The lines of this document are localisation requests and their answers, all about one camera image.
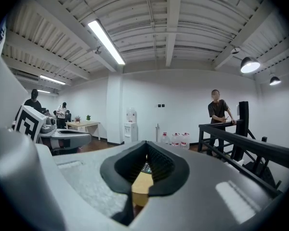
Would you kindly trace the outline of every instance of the person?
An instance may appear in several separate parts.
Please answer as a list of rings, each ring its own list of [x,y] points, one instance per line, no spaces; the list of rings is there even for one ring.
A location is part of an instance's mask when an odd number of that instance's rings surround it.
[[[45,116],[51,116],[51,114],[49,113],[49,110],[46,110],[46,112],[44,113]]]
[[[225,102],[225,100],[220,99],[220,92],[218,90],[213,90],[211,92],[211,97],[213,98],[213,101],[208,105],[208,111],[209,116],[211,119],[211,124],[213,123],[220,123],[220,122],[226,122],[227,118],[225,117],[225,111],[230,115],[231,122],[233,125],[236,125],[236,120],[233,119],[233,116],[230,112],[230,109]],[[225,127],[218,128],[220,130],[225,131]],[[214,146],[215,139],[210,140],[209,145]],[[223,153],[223,140],[218,139],[218,150]],[[208,155],[212,155],[211,150],[207,150]]]
[[[33,89],[31,91],[31,99],[26,100],[24,105],[31,106],[32,108],[34,108],[38,112],[42,113],[42,105],[37,100],[38,95],[39,95],[38,90]]]
[[[56,114],[58,116],[58,128],[64,129],[66,124],[66,102],[63,102],[63,104],[57,108]]]

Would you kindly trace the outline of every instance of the black t-shirt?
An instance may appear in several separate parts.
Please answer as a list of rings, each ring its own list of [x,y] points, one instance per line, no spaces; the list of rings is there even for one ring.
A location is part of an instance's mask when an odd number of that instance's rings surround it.
[[[33,102],[32,99],[28,99],[25,101],[24,105],[31,106],[40,113],[42,112],[42,105],[39,103],[39,101]]]
[[[217,117],[222,118],[223,116],[225,116],[225,111],[228,108],[229,108],[228,105],[226,104],[225,100],[223,100],[223,99],[220,99],[220,101],[218,103],[211,102],[208,105],[209,115],[210,115],[210,117],[212,117],[212,115],[216,115]],[[212,123],[219,123],[219,121],[214,120],[212,118],[211,124]]]

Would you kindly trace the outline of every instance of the white pillar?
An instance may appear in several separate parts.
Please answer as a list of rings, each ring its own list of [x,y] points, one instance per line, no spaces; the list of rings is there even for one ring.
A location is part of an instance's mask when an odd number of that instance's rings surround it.
[[[122,92],[123,76],[109,73],[106,100],[107,141],[121,144],[123,142]]]

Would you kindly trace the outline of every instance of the plastic bottle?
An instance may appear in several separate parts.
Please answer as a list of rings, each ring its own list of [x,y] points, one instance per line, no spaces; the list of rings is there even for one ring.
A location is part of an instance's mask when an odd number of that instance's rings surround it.
[[[172,135],[171,144],[172,144],[173,146],[180,146],[180,136],[179,136],[179,133],[175,133],[174,135]]]
[[[181,148],[189,150],[189,133],[184,133],[181,136]]]
[[[160,141],[164,144],[171,144],[169,137],[167,136],[166,132],[163,132],[162,138]]]
[[[126,109],[126,119],[128,122],[136,122],[136,112],[134,108]]]

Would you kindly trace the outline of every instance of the wooden table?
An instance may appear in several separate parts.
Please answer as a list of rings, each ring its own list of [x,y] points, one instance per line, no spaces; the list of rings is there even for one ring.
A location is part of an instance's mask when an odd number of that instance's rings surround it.
[[[98,129],[98,140],[101,140],[100,137],[100,122],[98,121],[81,121],[80,123],[76,122],[66,122],[66,129],[69,129],[68,126],[76,128],[78,131],[88,132],[88,127],[97,126]]]
[[[133,202],[136,205],[145,206],[145,204],[148,202],[149,187],[152,185],[152,175],[140,172],[131,186]]]

